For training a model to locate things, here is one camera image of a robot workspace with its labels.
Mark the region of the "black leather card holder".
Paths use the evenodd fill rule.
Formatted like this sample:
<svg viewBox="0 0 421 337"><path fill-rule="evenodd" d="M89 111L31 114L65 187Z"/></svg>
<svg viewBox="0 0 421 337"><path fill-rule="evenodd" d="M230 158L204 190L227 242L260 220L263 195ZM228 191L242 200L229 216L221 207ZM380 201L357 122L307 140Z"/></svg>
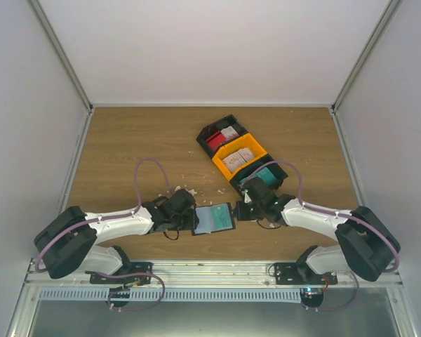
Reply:
<svg viewBox="0 0 421 337"><path fill-rule="evenodd" d="M198 224L192 230L194 236L236 229L230 203L197 207L196 219Z"/></svg>

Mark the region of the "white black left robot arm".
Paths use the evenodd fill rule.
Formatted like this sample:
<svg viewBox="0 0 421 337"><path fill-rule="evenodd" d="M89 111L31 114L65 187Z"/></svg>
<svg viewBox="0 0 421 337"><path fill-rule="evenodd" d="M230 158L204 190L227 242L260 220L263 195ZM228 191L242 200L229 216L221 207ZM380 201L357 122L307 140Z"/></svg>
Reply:
<svg viewBox="0 0 421 337"><path fill-rule="evenodd" d="M195 199L186 190L111 213L85 213L71 206L35 237L39 254L34 269L47 272L53 279L79 271L121 284L131 277L135 267L121 247L103 247L103 242L169 230L192 231L198 223Z"/></svg>

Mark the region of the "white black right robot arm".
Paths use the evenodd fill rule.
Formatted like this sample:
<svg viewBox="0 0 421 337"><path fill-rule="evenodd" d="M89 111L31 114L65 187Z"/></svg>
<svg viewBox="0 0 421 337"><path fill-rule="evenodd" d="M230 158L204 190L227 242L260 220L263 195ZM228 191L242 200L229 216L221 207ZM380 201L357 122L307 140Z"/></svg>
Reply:
<svg viewBox="0 0 421 337"><path fill-rule="evenodd" d="M313 284L331 272L353 272L374 282L382 273L396 269L400 243L368 207L338 211L293 195L279 196L258 177L245 181L241 189L244 200L239 220L267 220L275 225L300 227L336 241L335 246L313 245L296 260L302 283Z"/></svg>

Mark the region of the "teal card stack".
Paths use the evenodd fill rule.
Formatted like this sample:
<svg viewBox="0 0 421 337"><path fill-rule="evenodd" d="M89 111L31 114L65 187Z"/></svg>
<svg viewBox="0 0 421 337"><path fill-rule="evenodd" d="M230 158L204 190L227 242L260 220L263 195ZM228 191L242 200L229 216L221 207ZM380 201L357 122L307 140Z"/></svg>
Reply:
<svg viewBox="0 0 421 337"><path fill-rule="evenodd" d="M246 169L240 172L238 182L239 187L242 187L244 182L247 180L247 177L254 172L255 169L256 167L253 167L252 169ZM255 177L261 178L270 188L278 189L282 184L283 172L277 165L271 165L262 168L255 174Z"/></svg>

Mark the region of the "black right card bin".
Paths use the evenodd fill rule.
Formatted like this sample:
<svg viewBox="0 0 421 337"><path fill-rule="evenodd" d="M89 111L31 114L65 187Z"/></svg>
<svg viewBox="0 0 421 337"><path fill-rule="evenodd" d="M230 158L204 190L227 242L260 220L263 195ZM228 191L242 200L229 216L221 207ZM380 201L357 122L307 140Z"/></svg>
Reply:
<svg viewBox="0 0 421 337"><path fill-rule="evenodd" d="M241 185L247 177L263 164L271 161L274 161L274 159L269 154L256 159L252 164L249 164L238 171L229 181L230 185L235 189L237 194L242 197L244 189ZM278 164L270 164L259 170L255 174L255 177L261 178L271 190L277 190L281 187L283 181L287 179L288 174Z"/></svg>

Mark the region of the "black card bin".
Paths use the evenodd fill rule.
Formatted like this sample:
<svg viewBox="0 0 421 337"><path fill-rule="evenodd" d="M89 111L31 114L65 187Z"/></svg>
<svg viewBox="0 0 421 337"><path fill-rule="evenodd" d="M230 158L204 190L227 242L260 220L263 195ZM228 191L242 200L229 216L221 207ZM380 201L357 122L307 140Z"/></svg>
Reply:
<svg viewBox="0 0 421 337"><path fill-rule="evenodd" d="M247 132L238 119L230 114L203 127L196 137L196 141L212 159L223 145L244 136Z"/></svg>
<svg viewBox="0 0 421 337"><path fill-rule="evenodd" d="M247 177L263 164L271 161L274 161L274 159L269 154L256 159L252 164L249 164L238 171L229 181L230 185L235 189L237 194L242 197L244 189L241 185ZM283 181L287 179L288 174L278 164L270 164L259 170L255 174L255 177L261 178L271 190L277 190L281 187Z"/></svg>

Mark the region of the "yellow middle card bin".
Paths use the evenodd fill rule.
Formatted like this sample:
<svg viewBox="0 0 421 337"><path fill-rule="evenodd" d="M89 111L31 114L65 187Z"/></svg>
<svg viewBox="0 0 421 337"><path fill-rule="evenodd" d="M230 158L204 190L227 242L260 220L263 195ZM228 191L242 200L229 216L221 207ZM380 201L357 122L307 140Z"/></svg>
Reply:
<svg viewBox="0 0 421 337"><path fill-rule="evenodd" d="M250 133L247 133L220 147L212 158L212 162L226 180L230 181L241 169L253 164L255 160L266 154L265 148Z"/></svg>

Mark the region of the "red white card stack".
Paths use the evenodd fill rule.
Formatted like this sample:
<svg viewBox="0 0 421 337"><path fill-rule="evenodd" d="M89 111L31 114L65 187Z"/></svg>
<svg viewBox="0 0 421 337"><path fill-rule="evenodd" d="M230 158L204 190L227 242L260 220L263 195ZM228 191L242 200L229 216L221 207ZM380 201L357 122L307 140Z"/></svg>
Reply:
<svg viewBox="0 0 421 337"><path fill-rule="evenodd" d="M212 151L216 151L219 146L224 145L225 143L231 141L232 139L239 136L239 133L236 129L232 126L228 126L227 128L223 128L221 131L217 131L211 137L206 140L209 148Z"/></svg>

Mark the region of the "black left card bin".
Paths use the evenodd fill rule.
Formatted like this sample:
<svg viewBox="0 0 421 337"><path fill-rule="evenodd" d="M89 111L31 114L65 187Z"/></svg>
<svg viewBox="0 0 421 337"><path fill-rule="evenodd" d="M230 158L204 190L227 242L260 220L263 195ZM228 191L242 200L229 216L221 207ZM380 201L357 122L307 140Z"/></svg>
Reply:
<svg viewBox="0 0 421 337"><path fill-rule="evenodd" d="M230 114L203 127L196 137L196 141L212 159L223 145L244 136L247 132L238 119Z"/></svg>

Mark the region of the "aluminium mounting rail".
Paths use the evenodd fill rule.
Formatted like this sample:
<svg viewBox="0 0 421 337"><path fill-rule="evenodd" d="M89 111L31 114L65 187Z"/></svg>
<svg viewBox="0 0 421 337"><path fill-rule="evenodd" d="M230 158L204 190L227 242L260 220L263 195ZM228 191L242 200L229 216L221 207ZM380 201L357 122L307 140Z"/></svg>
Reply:
<svg viewBox="0 0 421 337"><path fill-rule="evenodd" d="M152 273L173 288L274 288L274 261L270 260L153 260ZM338 279L334 287L354 286L349 272L332 272ZM24 284L32 286L89 286L90 275L74 272L51 279L47 272L36 273L30 263ZM376 282L357 277L362 288L402 286L398 272L384 273Z"/></svg>

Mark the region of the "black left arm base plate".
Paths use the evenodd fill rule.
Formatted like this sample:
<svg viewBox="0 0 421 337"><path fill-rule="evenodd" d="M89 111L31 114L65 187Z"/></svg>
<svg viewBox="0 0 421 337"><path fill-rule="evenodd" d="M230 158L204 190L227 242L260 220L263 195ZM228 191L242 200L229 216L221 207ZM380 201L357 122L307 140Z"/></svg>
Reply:
<svg viewBox="0 0 421 337"><path fill-rule="evenodd" d="M151 277L147 276L152 272L151 262L130 262L122 266L111 277L99 275L96 272L87 272L90 275L91 284L116 284L122 286L142 286L151 282Z"/></svg>

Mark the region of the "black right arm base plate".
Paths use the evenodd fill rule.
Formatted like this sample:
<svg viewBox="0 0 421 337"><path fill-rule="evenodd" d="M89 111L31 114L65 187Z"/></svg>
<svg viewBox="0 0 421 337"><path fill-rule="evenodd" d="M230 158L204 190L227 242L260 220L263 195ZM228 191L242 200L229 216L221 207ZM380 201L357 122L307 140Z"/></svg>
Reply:
<svg viewBox="0 0 421 337"><path fill-rule="evenodd" d="M336 285L338 278L331 272L317 274L309 267L297 263L282 262L273 263L267 269L267 273L275 278L278 285Z"/></svg>

